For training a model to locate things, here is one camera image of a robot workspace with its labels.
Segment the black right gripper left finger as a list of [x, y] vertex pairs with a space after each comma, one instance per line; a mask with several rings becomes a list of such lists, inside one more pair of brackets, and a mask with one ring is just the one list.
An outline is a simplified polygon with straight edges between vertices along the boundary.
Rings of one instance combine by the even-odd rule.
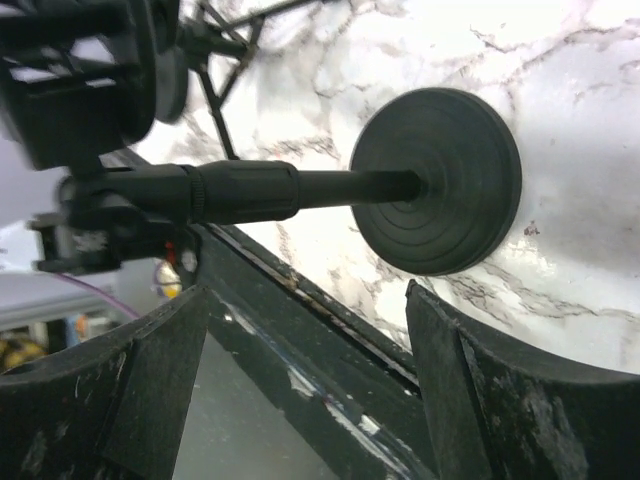
[[208, 303], [208, 292], [192, 287], [142, 318], [3, 374], [2, 478], [171, 478]]

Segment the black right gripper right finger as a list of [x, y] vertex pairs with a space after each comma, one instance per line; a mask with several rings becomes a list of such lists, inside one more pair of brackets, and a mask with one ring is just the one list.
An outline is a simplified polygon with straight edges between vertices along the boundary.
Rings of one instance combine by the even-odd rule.
[[638, 375], [529, 345], [415, 281], [406, 299], [440, 478], [638, 478]]

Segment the black round-base shock-mount stand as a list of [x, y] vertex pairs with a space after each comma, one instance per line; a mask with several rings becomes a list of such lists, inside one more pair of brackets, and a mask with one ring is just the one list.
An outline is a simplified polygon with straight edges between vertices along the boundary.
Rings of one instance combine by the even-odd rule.
[[[239, 159], [209, 59], [253, 59], [264, 22], [284, 1], [226, 20], [208, 2], [179, 18], [176, 1], [8, 1], [1, 18], [1, 111], [37, 170], [64, 167], [58, 209], [1, 234], [9, 271], [74, 275], [163, 258], [196, 268], [187, 228], [281, 221], [303, 209], [350, 206], [388, 264], [439, 276], [476, 265], [508, 233], [520, 201], [519, 152], [485, 101], [424, 88], [382, 107], [362, 130], [346, 171], [300, 171]], [[201, 82], [225, 159], [193, 167], [108, 168], [154, 121], [182, 114], [188, 75]]]

